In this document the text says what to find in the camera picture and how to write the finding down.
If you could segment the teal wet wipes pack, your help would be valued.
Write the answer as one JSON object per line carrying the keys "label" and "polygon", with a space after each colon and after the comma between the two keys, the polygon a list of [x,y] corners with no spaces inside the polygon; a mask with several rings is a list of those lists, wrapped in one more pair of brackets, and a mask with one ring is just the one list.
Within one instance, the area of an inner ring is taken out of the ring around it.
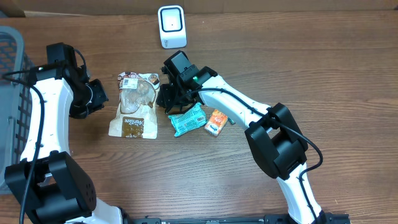
{"label": "teal wet wipes pack", "polygon": [[175,129],[174,136],[176,138],[204,126],[207,122],[206,114],[200,103],[196,103],[184,114],[173,114],[169,115],[168,118]]}

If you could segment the clear beige snack bag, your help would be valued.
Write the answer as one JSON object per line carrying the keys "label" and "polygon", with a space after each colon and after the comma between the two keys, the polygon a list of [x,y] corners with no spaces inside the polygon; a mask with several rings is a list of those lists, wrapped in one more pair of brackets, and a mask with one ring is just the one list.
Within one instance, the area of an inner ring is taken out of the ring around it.
{"label": "clear beige snack bag", "polygon": [[157,137],[156,100],[160,90],[156,73],[122,72],[118,75],[119,104],[108,135],[119,138]]}

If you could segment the orange tissue pack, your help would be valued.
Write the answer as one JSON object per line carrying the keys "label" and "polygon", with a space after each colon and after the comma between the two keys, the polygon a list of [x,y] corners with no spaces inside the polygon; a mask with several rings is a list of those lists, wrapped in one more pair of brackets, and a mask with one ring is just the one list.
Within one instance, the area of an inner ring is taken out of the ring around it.
{"label": "orange tissue pack", "polygon": [[214,136],[219,136],[227,121],[228,117],[224,113],[214,110],[205,124],[205,130]]}

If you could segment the teal tissue pack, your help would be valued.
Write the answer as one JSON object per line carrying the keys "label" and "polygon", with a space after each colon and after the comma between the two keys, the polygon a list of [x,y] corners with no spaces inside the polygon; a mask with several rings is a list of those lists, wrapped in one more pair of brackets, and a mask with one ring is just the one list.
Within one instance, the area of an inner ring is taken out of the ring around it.
{"label": "teal tissue pack", "polygon": [[229,121],[232,125],[236,124],[231,118],[228,118],[228,121]]}

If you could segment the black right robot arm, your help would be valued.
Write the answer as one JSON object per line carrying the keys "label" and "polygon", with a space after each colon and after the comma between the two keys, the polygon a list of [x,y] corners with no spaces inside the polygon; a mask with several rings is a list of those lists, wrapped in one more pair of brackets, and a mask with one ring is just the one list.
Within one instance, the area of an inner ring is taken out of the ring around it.
{"label": "black right robot arm", "polygon": [[231,118],[243,128],[252,157],[259,168],[278,181],[295,223],[321,223],[324,212],[313,196],[306,151],[320,149],[305,137],[290,110],[281,103],[269,106],[255,101],[227,84],[210,67],[198,69],[185,52],[170,56],[161,68],[169,82],[160,88],[157,104],[169,113],[174,107],[192,108],[200,103]]}

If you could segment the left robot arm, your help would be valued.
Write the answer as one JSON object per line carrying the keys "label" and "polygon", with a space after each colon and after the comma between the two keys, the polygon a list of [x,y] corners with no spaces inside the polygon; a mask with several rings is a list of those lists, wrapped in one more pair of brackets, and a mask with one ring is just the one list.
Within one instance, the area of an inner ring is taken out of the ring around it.
{"label": "left robot arm", "polygon": [[47,46],[47,64],[26,70],[32,97],[29,135],[21,161],[6,167],[5,181],[21,205],[20,223],[130,223],[125,211],[96,195],[89,175],[70,155],[69,119],[84,119],[108,100],[98,79],[91,80],[79,51]]}

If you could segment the grey plastic mesh basket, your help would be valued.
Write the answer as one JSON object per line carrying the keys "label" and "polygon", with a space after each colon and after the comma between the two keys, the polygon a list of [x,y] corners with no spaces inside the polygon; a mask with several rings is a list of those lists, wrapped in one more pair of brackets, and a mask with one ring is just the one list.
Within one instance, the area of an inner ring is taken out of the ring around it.
{"label": "grey plastic mesh basket", "polygon": [[[1,74],[28,70],[34,66],[24,51],[20,32],[1,27]],[[29,135],[32,98],[27,87],[1,79],[1,195],[9,195],[4,173],[19,163]]]}

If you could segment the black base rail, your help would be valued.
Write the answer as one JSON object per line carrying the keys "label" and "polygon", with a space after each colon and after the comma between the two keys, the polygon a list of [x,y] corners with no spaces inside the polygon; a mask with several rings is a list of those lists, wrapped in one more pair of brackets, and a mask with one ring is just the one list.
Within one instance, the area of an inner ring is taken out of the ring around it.
{"label": "black base rail", "polygon": [[[294,224],[288,214],[264,215],[263,217],[234,217],[234,218],[194,218],[194,219],[169,219],[140,218],[133,219],[133,224]],[[349,215],[321,213],[318,223],[325,224],[351,224]]]}

